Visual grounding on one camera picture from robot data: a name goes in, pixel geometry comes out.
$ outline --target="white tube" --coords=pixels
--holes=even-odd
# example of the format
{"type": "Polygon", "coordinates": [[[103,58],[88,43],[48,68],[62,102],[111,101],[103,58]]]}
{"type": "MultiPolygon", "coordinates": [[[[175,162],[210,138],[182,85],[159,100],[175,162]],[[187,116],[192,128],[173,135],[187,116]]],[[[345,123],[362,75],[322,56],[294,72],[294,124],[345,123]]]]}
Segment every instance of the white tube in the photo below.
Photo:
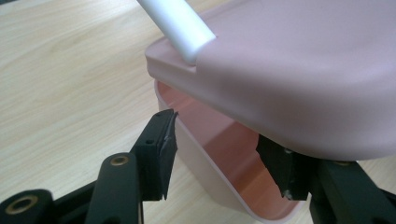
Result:
{"type": "Polygon", "coordinates": [[[137,0],[184,61],[195,64],[201,47],[216,38],[184,0],[137,0]]]}

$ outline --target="white handle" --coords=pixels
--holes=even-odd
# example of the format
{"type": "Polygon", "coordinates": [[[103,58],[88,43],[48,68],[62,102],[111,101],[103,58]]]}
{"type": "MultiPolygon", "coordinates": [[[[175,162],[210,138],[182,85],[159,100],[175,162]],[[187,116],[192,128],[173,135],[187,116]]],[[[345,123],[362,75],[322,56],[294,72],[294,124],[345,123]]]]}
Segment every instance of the white handle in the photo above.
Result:
{"type": "Polygon", "coordinates": [[[216,38],[184,0],[137,0],[184,61],[195,64],[201,47],[216,38]]]}

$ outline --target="wooden surface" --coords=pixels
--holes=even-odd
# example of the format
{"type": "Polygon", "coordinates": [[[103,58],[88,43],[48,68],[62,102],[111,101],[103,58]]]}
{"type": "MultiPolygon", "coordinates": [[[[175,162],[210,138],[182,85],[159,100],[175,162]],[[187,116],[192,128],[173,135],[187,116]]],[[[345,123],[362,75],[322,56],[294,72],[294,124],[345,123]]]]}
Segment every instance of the wooden surface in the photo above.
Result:
{"type": "MultiPolygon", "coordinates": [[[[144,50],[160,36],[133,0],[0,6],[0,201],[40,188],[57,199],[130,149],[158,111],[144,50]]],[[[396,192],[396,157],[361,164],[396,192]]],[[[146,223],[258,223],[214,203],[178,157],[168,200],[144,206],[146,223]]],[[[290,221],[311,222],[306,206],[290,221]]]]}

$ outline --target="pink lid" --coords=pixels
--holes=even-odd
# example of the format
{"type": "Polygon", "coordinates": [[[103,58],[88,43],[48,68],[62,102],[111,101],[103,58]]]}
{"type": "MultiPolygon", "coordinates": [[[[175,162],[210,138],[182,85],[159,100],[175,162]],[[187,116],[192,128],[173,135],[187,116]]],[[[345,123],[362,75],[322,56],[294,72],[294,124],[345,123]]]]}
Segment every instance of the pink lid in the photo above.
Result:
{"type": "Polygon", "coordinates": [[[236,0],[203,15],[218,37],[187,65],[167,39],[151,76],[305,155],[396,152],[396,2],[236,0]]]}

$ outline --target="light wood tabletop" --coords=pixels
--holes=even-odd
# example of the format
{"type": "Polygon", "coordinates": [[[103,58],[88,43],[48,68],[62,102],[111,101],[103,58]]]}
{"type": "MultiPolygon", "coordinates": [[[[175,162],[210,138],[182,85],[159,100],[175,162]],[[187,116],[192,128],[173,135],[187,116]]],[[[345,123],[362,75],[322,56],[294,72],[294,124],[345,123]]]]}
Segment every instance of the light wood tabletop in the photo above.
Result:
{"type": "MultiPolygon", "coordinates": [[[[190,0],[203,11],[225,0],[190,0]]],[[[57,199],[128,151],[158,109],[145,48],[162,36],[133,0],[19,0],[0,6],[0,201],[26,189],[57,199]]],[[[362,161],[396,192],[396,157],[362,161]]],[[[259,223],[215,203],[176,158],[167,201],[146,223],[259,223]]],[[[311,223],[307,203],[290,223],[311,223]]]]}

